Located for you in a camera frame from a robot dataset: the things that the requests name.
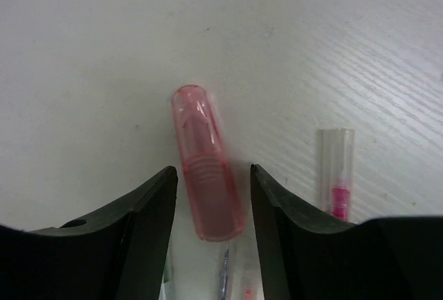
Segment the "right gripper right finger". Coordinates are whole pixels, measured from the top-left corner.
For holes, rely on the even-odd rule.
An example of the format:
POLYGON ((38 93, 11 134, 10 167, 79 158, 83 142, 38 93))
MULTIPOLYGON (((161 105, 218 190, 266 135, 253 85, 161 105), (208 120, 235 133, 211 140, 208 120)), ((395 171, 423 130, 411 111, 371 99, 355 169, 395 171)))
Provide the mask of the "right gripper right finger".
POLYGON ((352 224, 251 166, 251 202, 265 299, 441 299, 442 218, 352 224))

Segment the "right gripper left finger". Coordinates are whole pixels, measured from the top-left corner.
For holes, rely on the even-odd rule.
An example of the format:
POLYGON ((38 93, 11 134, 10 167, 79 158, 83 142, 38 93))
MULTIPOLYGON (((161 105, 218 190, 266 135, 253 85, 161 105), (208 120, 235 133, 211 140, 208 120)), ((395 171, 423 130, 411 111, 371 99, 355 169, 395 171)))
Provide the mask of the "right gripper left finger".
POLYGON ((177 198, 168 166, 61 227, 1 227, 2 299, 157 299, 177 198))

